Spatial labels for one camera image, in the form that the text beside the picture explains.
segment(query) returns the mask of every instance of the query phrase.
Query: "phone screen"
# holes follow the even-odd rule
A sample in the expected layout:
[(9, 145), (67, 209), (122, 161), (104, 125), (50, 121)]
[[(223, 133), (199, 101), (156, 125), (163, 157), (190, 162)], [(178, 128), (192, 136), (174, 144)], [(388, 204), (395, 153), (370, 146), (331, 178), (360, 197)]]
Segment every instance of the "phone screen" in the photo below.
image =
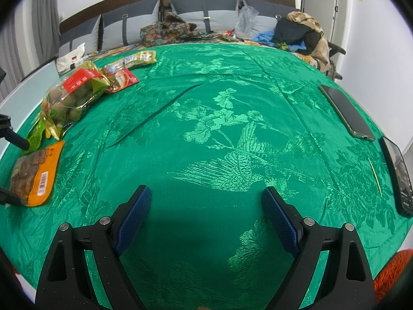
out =
[(343, 92), (325, 85), (320, 85), (320, 88), (330, 102), (336, 106), (338, 114), (344, 118), (354, 132), (369, 137), (369, 139), (375, 139), (367, 123)]

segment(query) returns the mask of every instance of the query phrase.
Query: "barcode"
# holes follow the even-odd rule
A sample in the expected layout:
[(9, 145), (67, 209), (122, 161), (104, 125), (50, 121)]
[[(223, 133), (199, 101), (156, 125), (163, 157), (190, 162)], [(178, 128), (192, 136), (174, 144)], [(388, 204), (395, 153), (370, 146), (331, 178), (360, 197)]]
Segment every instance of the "barcode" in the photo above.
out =
[(43, 172), (41, 177), (40, 177), (40, 184), (39, 184), (39, 188), (37, 190), (37, 195), (38, 196), (43, 196), (46, 192), (46, 184), (47, 184), (47, 175), (49, 174), (49, 172)]

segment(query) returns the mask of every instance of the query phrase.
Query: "yellow snack package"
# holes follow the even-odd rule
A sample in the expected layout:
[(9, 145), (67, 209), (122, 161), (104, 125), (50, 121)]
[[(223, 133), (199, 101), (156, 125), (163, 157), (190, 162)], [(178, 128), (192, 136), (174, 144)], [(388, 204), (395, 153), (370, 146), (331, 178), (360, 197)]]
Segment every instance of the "yellow snack package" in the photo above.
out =
[(64, 141), (20, 157), (14, 165), (10, 191), (26, 206), (42, 205), (53, 189)]
[(119, 59), (116, 62), (107, 64), (103, 68), (103, 73), (109, 75), (124, 68), (132, 70), (133, 68), (137, 68), (139, 66), (148, 65), (152, 63), (156, 63), (156, 51), (141, 51), (134, 53), (133, 55), (127, 56), (125, 58)]

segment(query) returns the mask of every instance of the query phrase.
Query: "pile of clothes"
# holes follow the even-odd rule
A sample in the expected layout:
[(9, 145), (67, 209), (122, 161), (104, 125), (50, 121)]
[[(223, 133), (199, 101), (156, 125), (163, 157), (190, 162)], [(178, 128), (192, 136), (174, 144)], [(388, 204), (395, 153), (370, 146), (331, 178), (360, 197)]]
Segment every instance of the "pile of clothes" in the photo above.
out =
[(289, 51), (325, 73), (330, 69), (328, 41), (321, 24), (307, 13), (290, 12), (275, 30), (258, 34), (254, 42)]

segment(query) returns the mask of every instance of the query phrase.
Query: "orange fluffy fabric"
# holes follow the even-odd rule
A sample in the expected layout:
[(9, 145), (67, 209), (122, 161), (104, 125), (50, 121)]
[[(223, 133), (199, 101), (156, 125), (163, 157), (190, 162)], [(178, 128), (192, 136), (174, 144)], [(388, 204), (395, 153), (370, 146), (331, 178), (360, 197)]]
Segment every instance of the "orange fluffy fabric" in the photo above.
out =
[(412, 257), (412, 249), (397, 252), (376, 276), (374, 279), (376, 303), (379, 303), (391, 289)]

